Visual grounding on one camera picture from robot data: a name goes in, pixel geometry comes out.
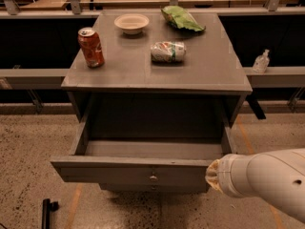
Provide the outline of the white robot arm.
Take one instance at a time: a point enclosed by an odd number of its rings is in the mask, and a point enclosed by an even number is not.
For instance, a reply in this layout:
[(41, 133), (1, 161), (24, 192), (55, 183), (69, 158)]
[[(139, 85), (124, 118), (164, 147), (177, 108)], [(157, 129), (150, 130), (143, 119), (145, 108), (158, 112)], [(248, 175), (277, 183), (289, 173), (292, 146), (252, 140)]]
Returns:
[(305, 149), (225, 155), (210, 164), (205, 179), (222, 194), (262, 198), (305, 222)]

